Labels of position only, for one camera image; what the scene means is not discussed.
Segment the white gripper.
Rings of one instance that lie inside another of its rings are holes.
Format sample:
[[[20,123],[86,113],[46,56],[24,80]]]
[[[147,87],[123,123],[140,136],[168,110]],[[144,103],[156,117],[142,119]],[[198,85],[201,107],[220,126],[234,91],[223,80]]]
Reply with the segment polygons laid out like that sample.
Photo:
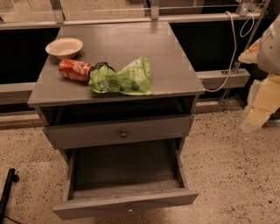
[[[238,60],[246,64],[256,64],[260,39],[241,53]],[[241,129],[250,133],[259,130],[280,109],[280,75],[269,74],[263,81],[254,80],[248,94]]]

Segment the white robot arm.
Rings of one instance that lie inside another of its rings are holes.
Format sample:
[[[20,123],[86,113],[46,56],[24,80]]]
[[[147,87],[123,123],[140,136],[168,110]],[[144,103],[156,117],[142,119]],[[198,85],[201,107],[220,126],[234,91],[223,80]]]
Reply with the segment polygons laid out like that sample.
[[[241,120],[241,129],[249,133],[259,130],[280,109],[280,15],[238,60],[257,64],[268,74],[262,81],[255,80],[249,90]]]

